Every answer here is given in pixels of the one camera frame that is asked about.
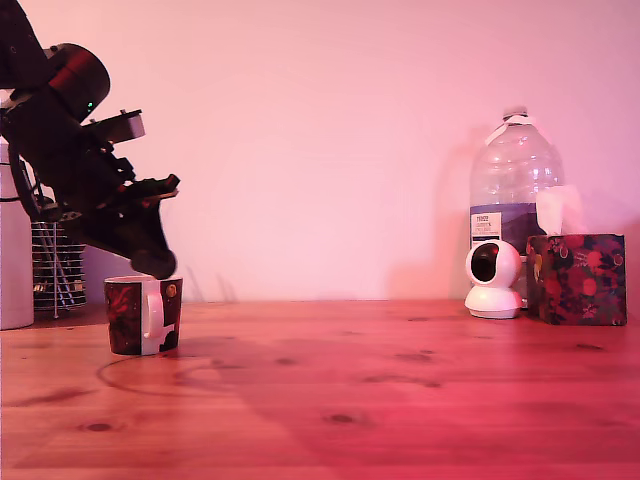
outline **robotic arm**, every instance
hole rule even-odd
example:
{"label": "robotic arm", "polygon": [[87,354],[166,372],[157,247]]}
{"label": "robotic arm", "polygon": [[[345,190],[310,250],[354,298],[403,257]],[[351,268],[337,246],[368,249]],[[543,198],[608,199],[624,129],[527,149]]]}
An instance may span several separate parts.
{"label": "robotic arm", "polygon": [[138,272],[170,277],[176,260],[159,208],[177,195],[180,180],[138,181],[129,161],[114,155],[114,144],[144,135],[140,110],[82,125],[110,90],[100,60],[68,43],[42,49],[18,2],[0,0],[0,89],[12,90],[0,105],[0,136],[31,220],[58,222],[77,241],[128,258]]}

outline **white security camera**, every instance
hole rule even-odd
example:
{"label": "white security camera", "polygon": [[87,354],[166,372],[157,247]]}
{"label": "white security camera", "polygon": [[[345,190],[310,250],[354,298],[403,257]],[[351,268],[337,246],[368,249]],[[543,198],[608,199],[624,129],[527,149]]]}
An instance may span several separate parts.
{"label": "white security camera", "polygon": [[471,315],[483,318],[513,318],[522,298],[511,289],[520,276],[518,251],[502,240],[475,245],[467,255],[467,276],[474,283],[464,302]]}

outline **floral tissue box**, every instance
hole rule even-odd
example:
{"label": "floral tissue box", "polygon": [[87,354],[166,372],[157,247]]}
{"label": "floral tissue box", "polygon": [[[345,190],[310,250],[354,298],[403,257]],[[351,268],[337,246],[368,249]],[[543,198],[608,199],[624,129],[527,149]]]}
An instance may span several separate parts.
{"label": "floral tissue box", "polygon": [[555,325],[626,325],[624,236],[529,237],[527,301]]}

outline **metal grid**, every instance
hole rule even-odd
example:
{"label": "metal grid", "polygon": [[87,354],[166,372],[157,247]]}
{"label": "metal grid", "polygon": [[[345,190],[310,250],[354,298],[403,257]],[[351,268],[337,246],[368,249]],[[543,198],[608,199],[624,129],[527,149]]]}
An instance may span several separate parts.
{"label": "metal grid", "polygon": [[82,253],[85,245],[69,239],[57,223],[32,222],[33,306],[70,310],[87,303]]}

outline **wood grain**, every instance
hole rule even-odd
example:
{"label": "wood grain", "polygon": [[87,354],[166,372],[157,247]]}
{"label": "wood grain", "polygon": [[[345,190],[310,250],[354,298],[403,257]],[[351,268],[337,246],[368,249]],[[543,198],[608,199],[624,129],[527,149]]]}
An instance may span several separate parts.
{"label": "wood grain", "polygon": [[2,478],[640,478],[633,318],[188,304],[180,335],[114,355],[96,306],[2,332]]}

